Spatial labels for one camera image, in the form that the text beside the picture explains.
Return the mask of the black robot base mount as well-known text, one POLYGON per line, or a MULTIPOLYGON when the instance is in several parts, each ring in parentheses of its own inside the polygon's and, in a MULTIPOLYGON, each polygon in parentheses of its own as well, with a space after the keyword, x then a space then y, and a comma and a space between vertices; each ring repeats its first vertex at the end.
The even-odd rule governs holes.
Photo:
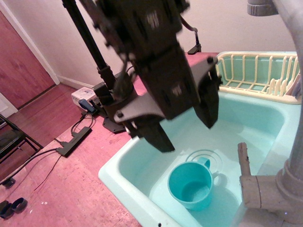
POLYGON ((103 127, 114 134, 125 132, 126 129, 122 123, 116 123, 114 115, 116 111, 122 109, 138 97, 133 85, 130 86, 130 92, 126 98, 119 101, 113 97, 112 90, 118 74, 114 75, 110 66, 105 62, 101 52, 99 51, 91 32, 89 31, 85 20, 80 13, 80 10, 74 0, 63 0, 63 6, 68 11, 73 20, 78 32, 80 33, 86 47, 92 55, 96 65, 98 74, 103 79, 103 82, 95 85, 92 89, 99 99, 100 105, 92 104, 94 108, 98 109, 98 114, 104 117, 103 127))

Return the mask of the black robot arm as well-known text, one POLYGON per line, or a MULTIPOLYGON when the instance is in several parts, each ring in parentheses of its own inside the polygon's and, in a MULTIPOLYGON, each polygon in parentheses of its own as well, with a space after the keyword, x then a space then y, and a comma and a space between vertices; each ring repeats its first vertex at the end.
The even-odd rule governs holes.
POLYGON ((147 92, 116 111, 114 119, 131 137, 146 139, 161 152, 174 146, 160 125, 190 108, 207 128, 218 119, 218 59, 189 66, 177 33, 185 0, 84 0, 93 23, 124 64, 132 63, 147 92))

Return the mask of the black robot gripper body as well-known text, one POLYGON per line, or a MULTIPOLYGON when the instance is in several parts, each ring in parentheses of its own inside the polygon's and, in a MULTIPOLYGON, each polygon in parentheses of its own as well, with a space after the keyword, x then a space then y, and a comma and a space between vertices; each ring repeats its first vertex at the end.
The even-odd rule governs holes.
POLYGON ((201 82, 213 81, 217 89, 222 83, 216 72, 217 57, 207 56, 190 67, 182 52, 167 53, 149 63, 134 64, 133 74, 126 68, 114 86, 115 98, 122 100, 130 92, 133 78, 139 76, 147 93, 135 98, 116 111, 114 120, 127 127, 127 121, 144 116, 157 116, 172 120, 200 103, 198 87, 201 82))

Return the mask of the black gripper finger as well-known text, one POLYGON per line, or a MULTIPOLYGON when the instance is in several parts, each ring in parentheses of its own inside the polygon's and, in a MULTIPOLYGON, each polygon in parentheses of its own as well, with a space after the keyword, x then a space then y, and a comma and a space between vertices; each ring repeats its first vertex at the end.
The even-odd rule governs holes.
POLYGON ((160 125, 163 118, 149 115, 127 121, 127 129, 132 138, 144 138, 162 153, 175 150, 166 132, 160 125))
POLYGON ((212 128, 218 119, 219 96, 216 83, 201 82, 198 87, 200 103, 194 107, 197 117, 207 128, 212 128))

